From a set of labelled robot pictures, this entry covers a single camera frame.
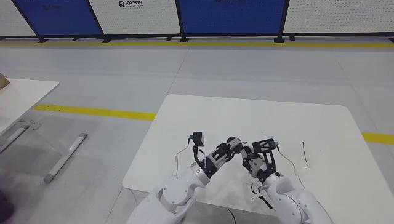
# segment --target white wall panel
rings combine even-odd
[[[127,1],[141,1],[129,4]],[[175,0],[89,0],[105,34],[180,33]]]
[[[394,0],[290,0],[284,32],[394,32]]]
[[[34,36],[33,30],[25,21],[11,0],[0,0],[0,35]]]

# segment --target white table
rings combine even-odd
[[[29,79],[9,79],[10,84],[0,90],[0,153],[3,152],[20,134],[22,134],[28,125],[24,125],[13,133],[9,138],[1,136],[6,130],[18,122],[21,118],[29,124],[33,130],[40,133],[45,128],[34,117],[28,113],[38,102],[49,95],[58,85],[55,81],[34,81]],[[62,158],[56,163],[48,175],[44,178],[46,183],[50,183],[56,176],[57,172],[62,168],[68,158],[74,153],[75,149],[87,137],[87,134],[80,134],[70,148],[65,148],[56,140],[46,140],[53,148],[55,148]]]
[[[206,153],[230,136],[249,143],[274,138],[334,223],[394,223],[394,197],[343,106],[169,95],[123,186],[147,192],[175,174],[174,156],[186,146],[193,131],[203,132]],[[302,168],[302,141],[310,169]],[[274,157],[277,171],[299,185],[290,163],[276,150]],[[194,162],[191,146],[179,155],[179,162],[180,173]],[[254,180],[242,166],[241,156],[236,156],[213,176],[205,190],[196,190],[197,201],[275,215],[259,199],[251,202],[249,184]]]

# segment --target pegboard wall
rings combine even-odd
[[[290,0],[284,32],[394,32],[394,0]]]
[[[89,0],[105,34],[180,33],[175,0]]]
[[[16,3],[40,35],[101,34],[86,0],[16,0]]]
[[[0,0],[0,36],[34,36],[11,0]]]
[[[179,0],[185,33],[276,34],[285,0]]]

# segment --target black cable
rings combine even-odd
[[[230,209],[227,209],[227,210],[230,211],[230,214],[233,216],[233,219],[234,219],[234,224],[236,224],[236,220],[235,220],[235,217],[234,217],[233,213],[231,212]]]

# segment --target blue wall panel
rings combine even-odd
[[[277,33],[285,0],[179,0],[185,33]]]
[[[40,35],[101,34],[85,0],[16,0]]]

